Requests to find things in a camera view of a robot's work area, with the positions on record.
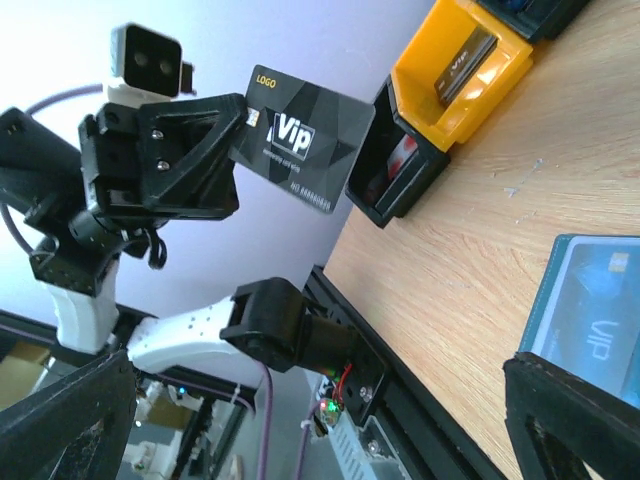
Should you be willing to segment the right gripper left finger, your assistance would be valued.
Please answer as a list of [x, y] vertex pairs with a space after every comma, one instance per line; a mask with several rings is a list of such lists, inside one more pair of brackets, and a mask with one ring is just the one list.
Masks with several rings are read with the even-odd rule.
[[127, 354], [91, 361], [1, 412], [1, 477], [116, 478], [136, 406]]

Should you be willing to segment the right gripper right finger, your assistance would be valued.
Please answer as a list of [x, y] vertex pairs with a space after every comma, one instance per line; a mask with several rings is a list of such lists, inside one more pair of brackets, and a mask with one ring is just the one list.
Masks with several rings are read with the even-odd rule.
[[639, 410], [531, 353], [503, 365], [506, 427], [524, 479], [639, 477]]

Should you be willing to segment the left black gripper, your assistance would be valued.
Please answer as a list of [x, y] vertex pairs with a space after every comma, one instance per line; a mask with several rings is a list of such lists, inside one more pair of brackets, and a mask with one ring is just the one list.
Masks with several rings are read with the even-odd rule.
[[69, 222], [84, 247], [111, 258], [167, 260], [171, 220], [221, 221], [239, 208], [229, 159], [247, 116], [238, 93], [196, 100], [105, 104], [79, 126], [85, 207]]

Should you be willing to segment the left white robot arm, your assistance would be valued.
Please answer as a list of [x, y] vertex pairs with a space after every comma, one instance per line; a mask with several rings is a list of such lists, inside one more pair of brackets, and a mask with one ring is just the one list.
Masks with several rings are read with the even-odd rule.
[[203, 392], [193, 358], [218, 380], [255, 389], [251, 373], [294, 367], [337, 378], [352, 365], [356, 330], [327, 317], [290, 281], [238, 287], [206, 307], [167, 318], [133, 314], [115, 299], [123, 255], [167, 261], [160, 229], [176, 220], [221, 221], [239, 206], [227, 152], [247, 116], [237, 93], [129, 107], [85, 117], [72, 146], [30, 114], [1, 116], [1, 202], [42, 235], [27, 252], [57, 307], [57, 342], [94, 357], [114, 342], [145, 377]]

